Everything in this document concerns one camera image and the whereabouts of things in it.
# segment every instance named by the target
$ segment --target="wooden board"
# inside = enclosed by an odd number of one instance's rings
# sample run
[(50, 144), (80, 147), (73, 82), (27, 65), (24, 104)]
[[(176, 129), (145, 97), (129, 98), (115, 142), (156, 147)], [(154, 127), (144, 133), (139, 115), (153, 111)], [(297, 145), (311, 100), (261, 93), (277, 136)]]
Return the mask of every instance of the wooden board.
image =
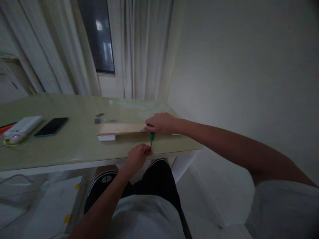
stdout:
[(97, 135), (136, 134), (141, 133), (144, 127), (145, 123), (104, 123), (101, 124)]

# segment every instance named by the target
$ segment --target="window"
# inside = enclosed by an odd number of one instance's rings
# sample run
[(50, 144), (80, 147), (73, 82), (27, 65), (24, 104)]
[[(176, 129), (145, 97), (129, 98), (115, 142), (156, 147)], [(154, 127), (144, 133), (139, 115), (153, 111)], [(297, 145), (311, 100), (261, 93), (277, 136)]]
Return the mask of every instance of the window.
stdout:
[(78, 0), (97, 72), (115, 73), (107, 0)]

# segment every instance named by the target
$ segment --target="table top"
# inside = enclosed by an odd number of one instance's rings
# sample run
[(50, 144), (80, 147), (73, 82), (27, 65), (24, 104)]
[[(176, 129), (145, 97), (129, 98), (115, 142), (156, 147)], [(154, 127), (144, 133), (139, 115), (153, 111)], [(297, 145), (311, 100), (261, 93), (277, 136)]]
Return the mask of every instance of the table top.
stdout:
[[(0, 147), (0, 171), (43, 166), (126, 158), (131, 148), (149, 142), (150, 135), (119, 135), (116, 141), (99, 141), (100, 124), (95, 115), (117, 123), (143, 123), (155, 113), (176, 112), (166, 102), (127, 100), (107, 97), (48, 94), (21, 98), (0, 105), (0, 125), (18, 122), (27, 116), (43, 116), (43, 121), (16, 147)], [(53, 118), (69, 121), (56, 135), (35, 138), (33, 135)], [(156, 134), (154, 154), (201, 149), (202, 145), (185, 136)]]

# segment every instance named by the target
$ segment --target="green screwdriver handle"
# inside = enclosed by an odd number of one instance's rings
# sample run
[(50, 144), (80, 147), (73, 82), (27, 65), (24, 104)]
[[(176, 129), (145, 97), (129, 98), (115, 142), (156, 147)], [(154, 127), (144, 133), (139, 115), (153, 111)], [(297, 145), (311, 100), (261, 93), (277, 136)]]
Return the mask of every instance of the green screwdriver handle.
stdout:
[(154, 132), (151, 132), (150, 141), (153, 141), (154, 138), (155, 138), (155, 133), (154, 133)]

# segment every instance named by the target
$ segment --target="red object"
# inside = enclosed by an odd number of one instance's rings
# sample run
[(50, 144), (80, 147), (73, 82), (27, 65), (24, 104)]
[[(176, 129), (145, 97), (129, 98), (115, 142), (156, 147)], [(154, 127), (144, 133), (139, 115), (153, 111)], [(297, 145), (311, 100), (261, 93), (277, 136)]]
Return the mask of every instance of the red object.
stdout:
[(8, 129), (12, 128), (15, 124), (16, 124), (16, 123), (2, 126), (2, 127), (0, 128), (0, 133), (4, 133), (4, 132), (7, 131)]

